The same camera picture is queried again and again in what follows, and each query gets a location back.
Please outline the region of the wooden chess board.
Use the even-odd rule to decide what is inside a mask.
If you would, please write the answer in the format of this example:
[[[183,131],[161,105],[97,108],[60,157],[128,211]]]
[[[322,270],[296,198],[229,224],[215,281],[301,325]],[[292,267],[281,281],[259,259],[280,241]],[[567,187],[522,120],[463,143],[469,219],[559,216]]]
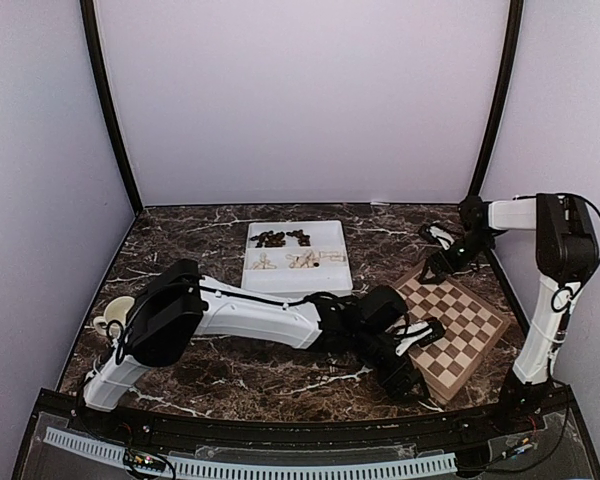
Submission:
[[[432,344],[409,349],[431,396],[445,405],[485,360],[510,319],[451,278],[440,284],[421,284],[420,272],[420,267],[408,271],[394,287],[408,305],[411,324],[434,318],[445,328],[444,336]]]

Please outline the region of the white plastic divided tray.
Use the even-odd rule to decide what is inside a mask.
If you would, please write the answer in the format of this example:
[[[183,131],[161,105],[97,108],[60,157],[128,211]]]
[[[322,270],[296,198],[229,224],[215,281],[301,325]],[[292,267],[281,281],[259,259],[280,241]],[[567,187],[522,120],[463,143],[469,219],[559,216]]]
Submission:
[[[316,291],[351,294],[353,281],[342,223],[251,223],[241,287],[283,297]]]

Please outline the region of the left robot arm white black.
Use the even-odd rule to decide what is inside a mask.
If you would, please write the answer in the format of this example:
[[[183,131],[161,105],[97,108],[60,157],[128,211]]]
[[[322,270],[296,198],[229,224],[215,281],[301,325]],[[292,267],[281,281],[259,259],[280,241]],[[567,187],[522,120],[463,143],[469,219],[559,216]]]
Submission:
[[[179,260],[154,278],[130,307],[106,320],[110,353],[95,363],[80,395],[83,421],[100,436],[121,427],[121,397],[149,370],[177,363],[194,336],[230,335],[297,350],[354,353],[397,399],[428,396],[421,372],[388,328],[408,308],[393,288],[299,299],[275,297],[222,283]]]

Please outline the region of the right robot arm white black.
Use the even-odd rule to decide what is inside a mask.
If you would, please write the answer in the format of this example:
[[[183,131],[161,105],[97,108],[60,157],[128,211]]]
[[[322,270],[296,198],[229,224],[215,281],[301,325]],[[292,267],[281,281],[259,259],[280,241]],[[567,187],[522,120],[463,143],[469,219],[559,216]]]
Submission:
[[[430,255],[419,276],[439,284],[511,230],[535,233],[539,293],[520,354],[510,367],[490,424],[501,434],[514,432],[529,416],[529,405],[546,396],[553,368],[566,339],[580,294],[600,266],[600,243],[590,214],[599,209],[574,193],[536,193],[513,200],[485,201],[468,196],[459,205],[464,234]]]

